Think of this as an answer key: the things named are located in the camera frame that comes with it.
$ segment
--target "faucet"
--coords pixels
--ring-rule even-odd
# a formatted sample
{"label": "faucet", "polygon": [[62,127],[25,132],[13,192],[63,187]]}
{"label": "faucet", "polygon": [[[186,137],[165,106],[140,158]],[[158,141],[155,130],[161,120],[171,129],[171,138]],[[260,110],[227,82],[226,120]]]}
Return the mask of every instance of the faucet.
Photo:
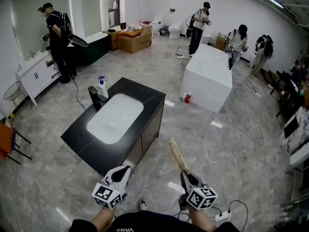
{"label": "faucet", "polygon": [[95,87],[90,86],[88,88],[89,94],[90,94],[90,98],[92,100],[92,103],[95,107],[95,109],[98,111],[101,109],[102,107],[102,102],[106,102],[107,98],[103,95],[98,94],[98,91],[96,90]]}
{"label": "faucet", "polygon": [[30,47],[31,57],[34,58],[35,53],[33,52],[32,48]]}

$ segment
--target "floor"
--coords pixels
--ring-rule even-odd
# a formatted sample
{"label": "floor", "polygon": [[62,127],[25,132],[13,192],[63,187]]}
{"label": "floor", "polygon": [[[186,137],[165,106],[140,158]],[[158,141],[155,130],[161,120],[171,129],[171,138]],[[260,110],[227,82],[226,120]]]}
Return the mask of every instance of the floor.
{"label": "floor", "polygon": [[[271,88],[253,78],[262,95],[258,98],[246,79],[249,68],[241,60],[232,69],[233,89],[219,114],[184,104],[178,94],[188,61],[175,58],[182,45],[189,42],[154,36],[151,47],[134,55],[116,50],[93,65],[78,68],[78,98],[85,107],[91,104],[87,88],[96,86],[101,75],[106,76],[108,87],[123,76],[165,92],[167,100],[175,103],[165,106],[159,138],[135,169],[126,189],[128,196],[116,214],[135,209],[140,197],[147,199],[151,211],[178,213],[179,191],[169,187],[169,182],[181,185],[178,165],[167,144],[174,136],[192,172],[218,193],[216,207],[226,211],[230,201],[239,199],[249,209],[245,231],[271,231],[282,213],[280,203],[290,197],[292,181],[284,174],[289,157],[279,148],[281,122],[275,118],[279,108],[269,95]],[[15,232],[63,231],[73,219],[90,220],[101,208],[91,197],[99,175],[60,138],[84,111],[75,95],[74,83],[61,86],[56,81],[37,97],[37,106],[28,102],[22,109],[24,118],[14,122],[32,141],[22,145],[31,161],[16,152],[13,157],[22,165],[0,161],[0,214]],[[223,128],[210,125],[213,120]],[[245,207],[233,203],[231,210],[230,221],[241,230]],[[217,211],[207,213],[213,218]]]}

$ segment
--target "black countertop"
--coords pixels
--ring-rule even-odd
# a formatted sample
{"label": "black countertop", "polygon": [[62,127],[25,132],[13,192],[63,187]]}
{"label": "black countertop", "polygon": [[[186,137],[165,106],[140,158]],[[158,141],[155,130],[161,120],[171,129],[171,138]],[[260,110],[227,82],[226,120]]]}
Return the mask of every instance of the black countertop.
{"label": "black countertop", "polygon": [[120,93],[139,100],[143,103],[144,109],[117,143],[105,144],[87,131],[88,121],[97,113],[93,104],[61,136],[80,158],[101,175],[124,162],[166,96],[162,92],[123,77],[108,89],[109,99]]}

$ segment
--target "black faucet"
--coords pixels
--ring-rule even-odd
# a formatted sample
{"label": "black faucet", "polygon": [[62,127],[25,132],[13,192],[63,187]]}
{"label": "black faucet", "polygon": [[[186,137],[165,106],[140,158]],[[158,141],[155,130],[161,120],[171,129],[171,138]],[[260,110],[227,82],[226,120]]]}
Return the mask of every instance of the black faucet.
{"label": "black faucet", "polygon": [[98,91],[93,86],[90,86],[88,88],[88,91],[89,91],[90,98],[92,100],[92,103],[93,103],[95,109],[97,111],[100,110],[101,107],[102,107],[101,102],[106,102],[107,98],[104,97],[103,95],[98,94]]}

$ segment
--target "white shirt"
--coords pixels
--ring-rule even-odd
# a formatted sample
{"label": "white shirt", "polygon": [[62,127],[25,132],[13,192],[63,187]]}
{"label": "white shirt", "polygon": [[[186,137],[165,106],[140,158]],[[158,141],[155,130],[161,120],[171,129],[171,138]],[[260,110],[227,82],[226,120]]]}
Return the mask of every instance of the white shirt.
{"label": "white shirt", "polygon": [[234,36],[234,30],[231,31],[229,38],[228,45],[234,44],[234,50],[239,51],[241,50],[241,47],[243,45],[247,45],[247,37],[243,38],[241,40],[241,35],[238,33],[238,29],[236,30],[235,36]]}
{"label": "white shirt", "polygon": [[[208,17],[209,16],[203,11],[203,9],[199,9],[194,15],[194,18],[199,19],[199,20],[208,19]],[[193,27],[204,30],[204,27],[205,27],[204,24],[205,23],[203,22],[195,21],[193,23]]]}

